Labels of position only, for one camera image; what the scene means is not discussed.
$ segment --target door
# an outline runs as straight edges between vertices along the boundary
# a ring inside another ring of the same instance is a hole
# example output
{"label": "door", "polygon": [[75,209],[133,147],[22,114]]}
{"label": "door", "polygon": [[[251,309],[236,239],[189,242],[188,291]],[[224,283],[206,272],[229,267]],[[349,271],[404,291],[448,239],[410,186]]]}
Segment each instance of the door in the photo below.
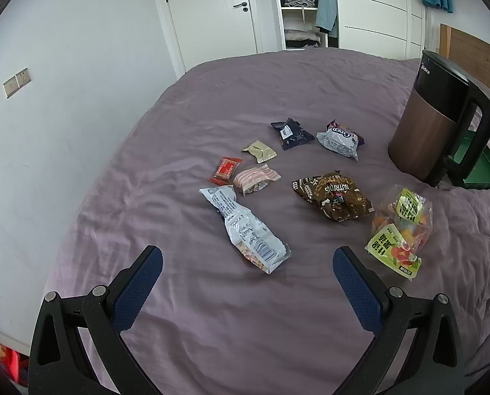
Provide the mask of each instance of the door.
{"label": "door", "polygon": [[248,0],[168,0],[186,70],[256,53]]}

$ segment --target kettle handle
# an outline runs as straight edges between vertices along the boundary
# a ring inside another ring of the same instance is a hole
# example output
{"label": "kettle handle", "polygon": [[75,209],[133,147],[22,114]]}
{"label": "kettle handle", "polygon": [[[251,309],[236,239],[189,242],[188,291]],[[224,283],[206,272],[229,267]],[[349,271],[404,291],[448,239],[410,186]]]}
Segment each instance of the kettle handle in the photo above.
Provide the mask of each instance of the kettle handle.
{"label": "kettle handle", "polygon": [[[473,120],[473,116],[477,110],[477,107],[481,109],[481,121],[477,126],[476,134],[473,140],[466,150],[466,153],[462,157],[460,163],[453,160],[455,153],[459,146],[461,145],[462,139],[470,123]],[[484,94],[481,89],[479,89],[471,81],[469,82],[468,93],[466,99],[464,100],[463,111],[457,121],[457,126],[455,128],[455,134],[446,148],[446,155],[444,156],[444,163],[449,172],[452,172],[459,178],[468,178],[470,172],[472,172],[475,164],[481,153],[484,151],[486,144],[490,139],[490,99]]]}

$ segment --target white cabinet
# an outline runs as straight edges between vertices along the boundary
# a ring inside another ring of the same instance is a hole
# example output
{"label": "white cabinet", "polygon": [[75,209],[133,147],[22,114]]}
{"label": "white cabinet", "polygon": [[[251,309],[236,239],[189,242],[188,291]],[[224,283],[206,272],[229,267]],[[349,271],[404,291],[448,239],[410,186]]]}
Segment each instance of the white cabinet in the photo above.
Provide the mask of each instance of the white cabinet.
{"label": "white cabinet", "polygon": [[339,47],[385,58],[418,58],[425,18],[421,0],[338,0]]}

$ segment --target blue gripper pad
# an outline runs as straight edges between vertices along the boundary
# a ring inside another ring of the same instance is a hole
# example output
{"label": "blue gripper pad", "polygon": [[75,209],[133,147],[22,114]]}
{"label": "blue gripper pad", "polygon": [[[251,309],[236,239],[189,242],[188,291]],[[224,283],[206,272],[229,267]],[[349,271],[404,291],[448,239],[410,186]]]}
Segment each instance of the blue gripper pad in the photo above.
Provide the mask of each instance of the blue gripper pad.
{"label": "blue gripper pad", "polygon": [[333,254],[333,272],[362,328],[378,335],[383,326],[382,305],[342,248]]}
{"label": "blue gripper pad", "polygon": [[130,329],[163,270],[163,255],[154,248],[113,305],[111,325],[117,334]]}

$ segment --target wooden headboard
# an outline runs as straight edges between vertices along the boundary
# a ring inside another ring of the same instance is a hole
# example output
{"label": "wooden headboard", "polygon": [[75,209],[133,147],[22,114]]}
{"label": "wooden headboard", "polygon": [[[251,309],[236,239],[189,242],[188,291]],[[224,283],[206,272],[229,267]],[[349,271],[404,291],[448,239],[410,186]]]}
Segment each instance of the wooden headboard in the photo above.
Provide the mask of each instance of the wooden headboard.
{"label": "wooden headboard", "polygon": [[439,55],[455,62],[490,88],[490,44],[442,23]]}

